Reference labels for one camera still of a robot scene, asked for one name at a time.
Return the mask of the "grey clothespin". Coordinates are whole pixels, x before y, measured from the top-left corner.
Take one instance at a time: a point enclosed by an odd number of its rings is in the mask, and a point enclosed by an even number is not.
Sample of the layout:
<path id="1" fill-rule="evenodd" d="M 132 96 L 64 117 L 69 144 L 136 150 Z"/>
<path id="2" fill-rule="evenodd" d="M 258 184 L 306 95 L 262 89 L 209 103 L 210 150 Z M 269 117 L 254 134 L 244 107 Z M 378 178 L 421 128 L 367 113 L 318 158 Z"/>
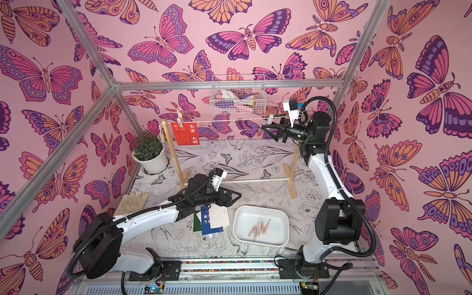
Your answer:
<path id="1" fill-rule="evenodd" d="M 270 114 L 269 117 L 267 118 L 266 124 L 267 124 L 267 125 L 272 125 L 273 122 L 274 122 L 274 115 L 273 115 L 273 114 Z"/>

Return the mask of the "blue postcard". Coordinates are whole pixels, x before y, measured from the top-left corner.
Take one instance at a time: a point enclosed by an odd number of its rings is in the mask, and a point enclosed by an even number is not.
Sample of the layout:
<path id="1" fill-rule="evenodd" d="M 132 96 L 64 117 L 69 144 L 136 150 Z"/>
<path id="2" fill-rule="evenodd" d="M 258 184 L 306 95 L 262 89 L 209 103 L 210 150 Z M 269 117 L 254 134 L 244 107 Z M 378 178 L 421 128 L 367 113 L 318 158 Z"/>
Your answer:
<path id="1" fill-rule="evenodd" d="M 213 235 L 224 231 L 223 227 L 212 228 L 210 222 L 210 211 L 207 206 L 203 206 L 201 209 L 201 226 L 202 226 L 202 235 Z"/>

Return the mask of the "green postcard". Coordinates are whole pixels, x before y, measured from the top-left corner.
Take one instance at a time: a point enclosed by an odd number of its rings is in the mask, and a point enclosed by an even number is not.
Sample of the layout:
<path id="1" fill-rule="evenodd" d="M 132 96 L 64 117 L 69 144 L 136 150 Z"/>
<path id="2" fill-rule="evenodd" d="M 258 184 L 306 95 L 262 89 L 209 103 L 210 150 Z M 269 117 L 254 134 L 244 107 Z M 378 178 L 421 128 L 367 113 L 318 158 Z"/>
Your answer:
<path id="1" fill-rule="evenodd" d="M 199 220 L 198 217 L 194 216 L 193 232 L 201 232 L 201 231 L 202 231 L 201 221 Z"/>

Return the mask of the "red postcard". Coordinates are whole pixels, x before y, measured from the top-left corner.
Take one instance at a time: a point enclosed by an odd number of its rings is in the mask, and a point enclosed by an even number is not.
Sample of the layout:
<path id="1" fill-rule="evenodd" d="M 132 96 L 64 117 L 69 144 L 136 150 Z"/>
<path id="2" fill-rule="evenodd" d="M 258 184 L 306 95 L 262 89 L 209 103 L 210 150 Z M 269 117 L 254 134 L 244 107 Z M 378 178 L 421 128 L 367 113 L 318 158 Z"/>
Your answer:
<path id="1" fill-rule="evenodd" d="M 197 124 L 193 122 L 183 123 L 172 123 L 172 131 L 176 143 L 179 146 L 196 146 L 200 145 L 199 133 Z"/>

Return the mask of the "plain white postcard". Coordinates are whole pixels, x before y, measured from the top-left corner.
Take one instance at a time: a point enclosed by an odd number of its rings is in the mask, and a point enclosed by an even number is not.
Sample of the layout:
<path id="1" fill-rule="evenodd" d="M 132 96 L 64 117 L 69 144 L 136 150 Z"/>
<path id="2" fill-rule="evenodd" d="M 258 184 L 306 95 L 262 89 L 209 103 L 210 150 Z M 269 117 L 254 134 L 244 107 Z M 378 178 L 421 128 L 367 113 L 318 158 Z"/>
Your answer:
<path id="1" fill-rule="evenodd" d="M 230 226 L 228 208 L 225 206 L 211 205 L 209 208 L 210 228 L 226 228 Z"/>

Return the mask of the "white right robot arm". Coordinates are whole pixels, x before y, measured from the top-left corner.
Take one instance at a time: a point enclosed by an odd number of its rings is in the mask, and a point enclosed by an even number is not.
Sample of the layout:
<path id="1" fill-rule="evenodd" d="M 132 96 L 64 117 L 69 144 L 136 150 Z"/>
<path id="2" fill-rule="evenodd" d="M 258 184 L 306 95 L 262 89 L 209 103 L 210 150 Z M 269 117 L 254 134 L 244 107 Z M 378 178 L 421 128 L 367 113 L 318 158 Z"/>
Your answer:
<path id="1" fill-rule="evenodd" d="M 315 237 L 302 246 L 294 261 L 297 272 L 304 277 L 328 270 L 326 257 L 338 248 L 356 242 L 364 226 L 362 215 L 365 204 L 355 200 L 341 184 L 334 170 L 334 157 L 328 155 L 325 137 L 329 132 L 331 117 L 324 112 L 316 112 L 304 125 L 293 118 L 281 118 L 275 122 L 269 116 L 264 133 L 275 141 L 285 142 L 291 138 L 298 141 L 299 155 L 314 174 L 319 185 L 323 204 L 313 222 Z"/>

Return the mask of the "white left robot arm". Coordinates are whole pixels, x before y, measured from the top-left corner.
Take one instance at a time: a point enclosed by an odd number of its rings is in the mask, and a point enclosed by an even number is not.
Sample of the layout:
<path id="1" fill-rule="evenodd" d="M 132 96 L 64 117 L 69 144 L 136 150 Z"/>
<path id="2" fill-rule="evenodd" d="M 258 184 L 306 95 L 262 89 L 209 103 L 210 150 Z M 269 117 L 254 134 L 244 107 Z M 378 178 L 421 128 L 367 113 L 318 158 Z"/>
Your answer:
<path id="1" fill-rule="evenodd" d="M 124 272 L 148 280 L 160 279 L 164 266 L 157 252 L 152 248 L 146 248 L 142 253 L 133 252 L 126 250 L 125 244 L 156 227 L 181 221 L 200 207 L 231 207 L 242 194 L 221 187 L 224 178 L 224 171 L 215 168 L 207 176 L 197 174 L 192 177 L 186 188 L 162 204 L 127 215 L 97 215 L 77 239 L 66 276 L 69 279 L 81 276 L 96 279 L 109 272 Z"/>

